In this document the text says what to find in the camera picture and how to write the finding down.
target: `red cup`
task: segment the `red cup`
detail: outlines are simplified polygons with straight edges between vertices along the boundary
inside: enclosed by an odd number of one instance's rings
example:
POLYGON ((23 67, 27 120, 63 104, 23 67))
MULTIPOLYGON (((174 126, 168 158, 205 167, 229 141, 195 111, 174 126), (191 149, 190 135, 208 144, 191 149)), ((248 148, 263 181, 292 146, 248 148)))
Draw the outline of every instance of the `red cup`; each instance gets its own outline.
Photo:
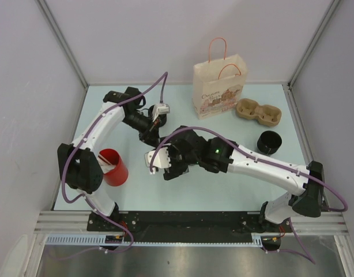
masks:
POLYGON ((104 180, 109 186, 120 186, 127 181, 129 177, 129 171, 120 158, 118 152, 114 149, 104 149, 100 151, 100 155, 103 156, 108 162, 115 165, 115 168, 104 174, 104 180))

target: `light blue table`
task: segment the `light blue table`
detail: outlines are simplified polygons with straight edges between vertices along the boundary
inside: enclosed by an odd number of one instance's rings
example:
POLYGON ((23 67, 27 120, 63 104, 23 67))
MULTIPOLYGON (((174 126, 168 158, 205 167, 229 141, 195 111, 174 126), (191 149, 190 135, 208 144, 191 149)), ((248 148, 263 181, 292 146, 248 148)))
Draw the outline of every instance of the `light blue table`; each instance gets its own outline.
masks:
MULTIPOLYGON (((104 95, 110 90, 124 92, 127 86, 90 87, 78 122, 76 137, 88 126, 100 109, 104 95)), ((148 86, 135 86, 144 91, 148 86)), ((282 119, 276 127, 268 128, 256 120, 238 118, 234 110, 211 118, 198 120, 191 96, 192 85, 168 85, 164 91, 164 102, 171 113, 167 124, 160 129, 166 136, 180 125, 201 126, 212 129, 224 137, 255 150, 260 134, 273 130, 281 135, 283 144, 273 158, 286 162, 304 164, 299 140, 285 94, 281 85, 246 85, 242 98, 256 100, 259 104, 270 104, 282 111, 282 119)), ((146 107, 159 101, 160 86, 146 94, 146 107)), ((197 132, 205 138, 212 135, 197 132)), ((107 187, 108 194, 123 211, 258 211, 265 201, 281 196, 285 191, 275 185, 240 174, 213 174, 201 167, 192 167, 190 172, 171 181, 163 180, 163 173, 150 175, 144 161, 144 153, 152 147, 138 140, 138 132, 124 123, 111 133, 103 148, 117 150, 127 168, 129 178, 120 187, 107 187)), ((67 187, 70 199, 77 195, 67 187)), ((59 191, 55 210, 90 210, 83 199, 66 204, 59 191)))

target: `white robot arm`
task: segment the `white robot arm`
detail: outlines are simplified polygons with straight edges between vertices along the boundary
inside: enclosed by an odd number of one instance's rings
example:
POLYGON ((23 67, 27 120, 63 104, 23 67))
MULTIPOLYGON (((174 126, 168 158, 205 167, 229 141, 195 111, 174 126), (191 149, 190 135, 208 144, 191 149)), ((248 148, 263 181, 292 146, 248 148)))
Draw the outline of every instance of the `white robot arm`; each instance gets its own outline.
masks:
POLYGON ((118 213, 118 207, 111 200, 101 184, 103 172, 97 162, 101 146, 110 132, 124 122, 139 131, 142 142, 153 147, 159 144, 160 121, 158 116, 169 112, 169 106, 155 104, 151 117, 141 114, 138 109, 145 105, 145 99, 139 97, 122 106, 114 107, 127 99, 140 96, 136 88, 128 87, 125 93, 111 91, 103 99, 103 105, 94 120, 85 131, 72 141, 70 145, 61 144, 58 148, 59 172, 61 178, 65 170, 65 182, 80 194, 91 200, 94 207, 105 216, 118 213))
POLYGON ((188 172, 189 166, 199 165, 213 173, 250 175, 287 191, 278 199, 263 204, 261 210, 263 220, 280 224, 293 215, 310 217, 321 215, 323 187, 305 177, 312 175, 322 180, 323 167, 320 163, 311 162, 309 166, 286 163, 253 152, 231 141, 239 152, 218 137, 206 141, 192 130, 178 132, 179 129, 175 132, 178 134, 169 139, 167 145, 145 154, 148 167, 152 157, 155 156, 150 167, 151 174, 155 174, 157 168, 164 169, 164 179, 168 180, 188 172))

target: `paper bag handle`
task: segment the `paper bag handle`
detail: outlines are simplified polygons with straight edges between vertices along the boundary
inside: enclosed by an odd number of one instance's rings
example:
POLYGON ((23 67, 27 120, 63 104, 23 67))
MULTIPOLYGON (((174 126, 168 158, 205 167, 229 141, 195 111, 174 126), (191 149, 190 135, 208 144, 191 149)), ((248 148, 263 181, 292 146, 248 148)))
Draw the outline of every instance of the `paper bag handle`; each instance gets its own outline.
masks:
POLYGON ((241 70, 238 68, 238 66, 235 65, 234 63, 229 63, 228 65, 226 65, 225 67, 222 68, 221 72, 220 72, 219 75, 218 75, 218 80, 219 80, 219 78, 221 77, 221 74, 222 74, 223 69, 225 69, 225 68, 226 68, 227 66, 229 66, 229 65, 233 65, 234 67, 236 67, 236 68, 239 70, 240 74, 235 74, 235 76, 236 76, 236 75, 238 75, 238 76, 241 75, 241 70))
POLYGON ((224 44, 225 44, 225 49, 224 49, 224 58, 225 59, 225 55, 227 53, 227 42, 225 41, 224 38, 221 38, 221 37, 217 37, 215 39, 212 39, 212 41, 209 43, 209 52, 208 52, 208 56, 209 56, 209 61, 208 63, 210 62, 210 47, 212 46, 212 42, 215 41, 216 39, 222 39, 224 41, 224 44))

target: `white wall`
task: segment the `white wall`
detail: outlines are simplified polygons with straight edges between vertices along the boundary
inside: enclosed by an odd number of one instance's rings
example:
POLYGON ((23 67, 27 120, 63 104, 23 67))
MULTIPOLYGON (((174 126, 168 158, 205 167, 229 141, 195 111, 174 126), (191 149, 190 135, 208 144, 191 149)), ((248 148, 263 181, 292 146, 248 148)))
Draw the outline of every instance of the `white wall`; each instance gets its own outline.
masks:
MULTIPOLYGON (((90 84, 191 83, 209 42, 228 41, 248 81, 286 82, 331 0, 47 0, 90 84)), ((223 56, 223 42, 213 57, 223 56)))
POLYGON ((0 267, 53 196, 83 96, 35 1, 0 0, 0 267))
POLYGON ((354 243, 354 0, 340 6, 294 94, 326 181, 349 203, 344 217, 354 243))

